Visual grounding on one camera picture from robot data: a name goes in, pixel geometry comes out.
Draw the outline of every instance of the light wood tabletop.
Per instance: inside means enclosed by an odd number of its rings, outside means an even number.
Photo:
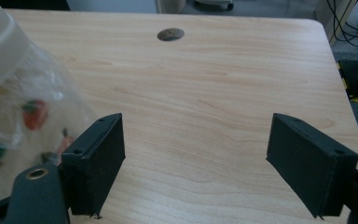
[[[7,12],[66,66],[98,116],[123,114],[127,159],[103,218],[74,223],[346,222],[348,208],[314,219],[266,161],[275,112],[358,153],[358,127],[321,24]],[[185,35],[158,40],[173,27]]]

